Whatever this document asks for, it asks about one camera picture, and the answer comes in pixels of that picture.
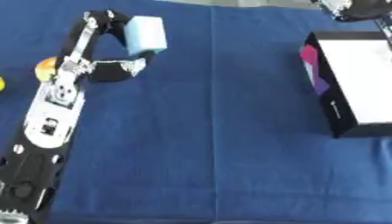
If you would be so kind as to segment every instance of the purple label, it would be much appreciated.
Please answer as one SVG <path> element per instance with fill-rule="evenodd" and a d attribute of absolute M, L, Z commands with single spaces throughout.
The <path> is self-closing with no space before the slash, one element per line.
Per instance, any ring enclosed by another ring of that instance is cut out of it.
<path fill-rule="evenodd" d="M 312 45 L 306 45 L 301 49 L 301 58 L 311 65 L 311 84 L 318 95 L 322 95 L 330 87 L 328 83 L 319 77 L 319 53 Z"/>

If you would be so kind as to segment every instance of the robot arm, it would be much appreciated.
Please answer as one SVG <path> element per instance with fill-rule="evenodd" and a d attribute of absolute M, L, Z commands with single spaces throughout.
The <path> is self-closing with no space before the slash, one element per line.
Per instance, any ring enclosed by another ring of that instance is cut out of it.
<path fill-rule="evenodd" d="M 392 11 L 390 0 L 311 0 L 339 21 L 377 19 Z"/>
<path fill-rule="evenodd" d="M 144 51 L 134 60 L 92 61 L 103 33 L 127 45 L 125 32 L 132 19 L 113 10 L 90 11 L 72 29 L 56 74 L 41 83 L 15 139 L 0 157 L 0 224 L 45 221 L 85 102 L 81 80 L 90 76 L 92 81 L 122 81 L 151 60 L 154 53 Z"/>
<path fill-rule="evenodd" d="M 333 19 L 353 22 L 374 19 L 392 48 L 391 0 L 311 0 Z"/>

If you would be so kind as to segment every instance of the yellow object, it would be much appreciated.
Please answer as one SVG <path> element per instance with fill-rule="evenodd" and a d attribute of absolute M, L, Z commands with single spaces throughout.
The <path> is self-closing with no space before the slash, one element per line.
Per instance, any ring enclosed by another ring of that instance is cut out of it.
<path fill-rule="evenodd" d="M 0 77 L 0 91 L 2 91 L 5 88 L 5 81 L 2 77 Z"/>
<path fill-rule="evenodd" d="M 44 59 L 35 67 L 35 75 L 39 81 L 48 81 L 56 73 L 54 66 L 56 65 L 56 57 Z"/>

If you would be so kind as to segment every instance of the white box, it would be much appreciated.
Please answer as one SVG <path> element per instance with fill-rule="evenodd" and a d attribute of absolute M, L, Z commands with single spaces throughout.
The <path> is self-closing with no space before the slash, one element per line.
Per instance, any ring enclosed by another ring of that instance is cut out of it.
<path fill-rule="evenodd" d="M 167 48 L 164 22 L 161 17 L 133 17 L 124 28 L 129 56 Z"/>

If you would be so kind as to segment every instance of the orange object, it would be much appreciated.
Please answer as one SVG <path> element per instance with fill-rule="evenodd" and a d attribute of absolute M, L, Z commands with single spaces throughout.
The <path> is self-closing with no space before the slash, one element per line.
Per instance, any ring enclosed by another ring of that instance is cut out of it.
<path fill-rule="evenodd" d="M 55 75 L 56 69 L 56 57 L 44 59 L 37 64 L 35 67 L 35 75 L 39 81 L 48 81 L 52 76 Z"/>

